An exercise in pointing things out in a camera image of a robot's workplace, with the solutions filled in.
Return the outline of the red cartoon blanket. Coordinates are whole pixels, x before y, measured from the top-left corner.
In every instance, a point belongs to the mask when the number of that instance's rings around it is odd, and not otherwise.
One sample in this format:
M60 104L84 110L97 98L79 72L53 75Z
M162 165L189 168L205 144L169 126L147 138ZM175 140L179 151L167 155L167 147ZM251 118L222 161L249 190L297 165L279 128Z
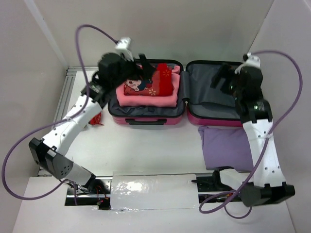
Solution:
M173 94L172 70L167 64L159 64L150 79L128 79L124 83L123 93L127 96L170 96Z

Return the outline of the pink sweatshirt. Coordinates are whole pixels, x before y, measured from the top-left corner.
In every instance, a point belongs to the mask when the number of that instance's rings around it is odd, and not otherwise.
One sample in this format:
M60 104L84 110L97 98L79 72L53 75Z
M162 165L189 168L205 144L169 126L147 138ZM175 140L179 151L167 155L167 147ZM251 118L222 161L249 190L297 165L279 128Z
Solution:
M180 84L180 66L170 66L173 78L173 94L167 97L150 96L127 96L123 93L124 83L116 89L117 100L120 106L155 106L155 107L175 107L177 105L177 94Z

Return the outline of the pink children's suitcase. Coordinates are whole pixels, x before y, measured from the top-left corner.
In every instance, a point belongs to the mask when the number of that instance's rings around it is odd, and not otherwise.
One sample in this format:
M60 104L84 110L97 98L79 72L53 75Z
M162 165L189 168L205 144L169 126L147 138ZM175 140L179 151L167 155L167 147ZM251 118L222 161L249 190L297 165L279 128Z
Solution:
M175 107L155 106L120 106L116 91L108 103L108 111L118 124L129 125L175 125L184 112L193 125L241 127L242 123L236 112L235 99L221 92L221 79L216 88L211 88L211 79L223 63L233 68L240 62L196 60L186 67L175 60L151 59L150 63L180 66L180 84Z

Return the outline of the red black headphones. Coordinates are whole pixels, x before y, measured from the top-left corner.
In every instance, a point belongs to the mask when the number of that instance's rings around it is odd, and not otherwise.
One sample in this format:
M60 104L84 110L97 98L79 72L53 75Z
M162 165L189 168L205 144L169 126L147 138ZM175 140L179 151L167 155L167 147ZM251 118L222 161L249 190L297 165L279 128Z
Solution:
M102 116L103 113L99 112L96 116L94 116L89 122L88 122L88 126L104 126L104 124L102 123Z

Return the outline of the purple shirt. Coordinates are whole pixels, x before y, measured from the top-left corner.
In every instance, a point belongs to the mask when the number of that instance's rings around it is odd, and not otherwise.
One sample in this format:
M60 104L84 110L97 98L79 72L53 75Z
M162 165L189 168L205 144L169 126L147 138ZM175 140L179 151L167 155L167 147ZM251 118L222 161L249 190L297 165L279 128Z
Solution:
M229 166L237 171L251 171L253 160L244 129L198 129L207 170Z

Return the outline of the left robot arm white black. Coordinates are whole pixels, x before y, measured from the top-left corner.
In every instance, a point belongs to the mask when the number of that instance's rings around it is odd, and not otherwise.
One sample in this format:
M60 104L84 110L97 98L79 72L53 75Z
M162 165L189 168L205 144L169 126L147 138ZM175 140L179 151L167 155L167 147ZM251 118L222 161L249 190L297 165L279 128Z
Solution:
M96 176L66 157L72 142L107 105L117 87L130 78L148 80L155 71L144 54L140 54L137 61L127 61L116 53L104 54L98 62L98 71L87 81L62 121L42 139L33 138L29 142L34 161L56 179L68 179L84 193L92 193Z

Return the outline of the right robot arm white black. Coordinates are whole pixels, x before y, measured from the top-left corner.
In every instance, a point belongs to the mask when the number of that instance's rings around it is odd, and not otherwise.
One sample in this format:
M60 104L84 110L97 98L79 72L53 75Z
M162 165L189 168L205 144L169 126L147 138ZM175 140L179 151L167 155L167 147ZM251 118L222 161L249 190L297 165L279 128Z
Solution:
M263 75L260 67L240 65L234 68L222 64L211 81L211 88L232 95L236 111L246 132L253 161L253 170L243 181L234 169L223 169L212 178L217 190L227 186L235 189L247 207L281 203L295 195L293 185L287 184L281 171L273 139L273 115L261 90Z

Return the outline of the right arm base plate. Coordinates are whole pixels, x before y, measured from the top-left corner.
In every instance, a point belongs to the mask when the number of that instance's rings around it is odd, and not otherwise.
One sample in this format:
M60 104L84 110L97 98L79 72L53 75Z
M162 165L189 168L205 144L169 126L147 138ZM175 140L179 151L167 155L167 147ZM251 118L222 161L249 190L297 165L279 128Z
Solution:
M197 185L198 189L198 199L199 203L202 203L205 199L209 198L212 195L215 195L216 193L222 193L226 191L230 191L231 188L225 185L218 185L216 184L214 178L212 176L199 176L196 177L194 180L191 181L192 183L195 183ZM211 200L209 200L207 203L217 203L217 202L224 202L229 196L231 196L233 193L229 193L226 195L222 195L219 197L215 197ZM240 195L237 195L232 202L241 202Z

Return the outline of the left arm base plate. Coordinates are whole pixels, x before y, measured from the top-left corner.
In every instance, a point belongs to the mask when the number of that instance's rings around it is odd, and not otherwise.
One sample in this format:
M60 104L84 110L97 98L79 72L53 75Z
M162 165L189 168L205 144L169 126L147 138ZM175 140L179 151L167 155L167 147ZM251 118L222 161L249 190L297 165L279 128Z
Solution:
M80 185L69 183L65 206L93 206L99 210L111 210L112 179L112 176L97 177L91 191L87 191Z

